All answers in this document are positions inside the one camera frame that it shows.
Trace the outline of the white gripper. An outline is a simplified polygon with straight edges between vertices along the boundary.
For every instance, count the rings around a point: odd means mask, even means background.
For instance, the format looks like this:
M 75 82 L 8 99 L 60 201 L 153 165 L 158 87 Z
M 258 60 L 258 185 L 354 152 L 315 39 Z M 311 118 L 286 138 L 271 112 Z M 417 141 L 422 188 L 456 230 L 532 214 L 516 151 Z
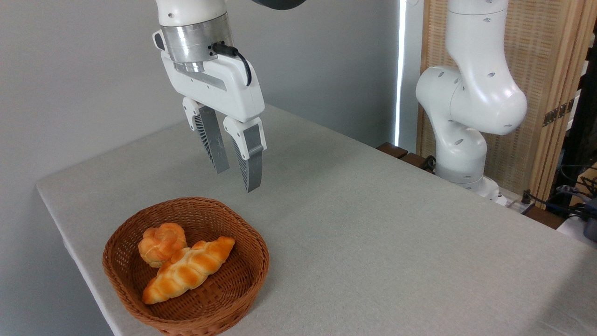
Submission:
M 223 126 L 232 138 L 247 193 L 260 187 L 267 145 L 258 115 L 265 103 L 252 64 L 218 55 L 203 63 L 202 72 L 184 72 L 180 63 L 170 59 L 160 30 L 153 39 L 172 86 L 186 96 L 182 104 L 188 124 L 200 136 L 216 172 L 228 170 L 229 162 L 215 111 L 227 116 Z

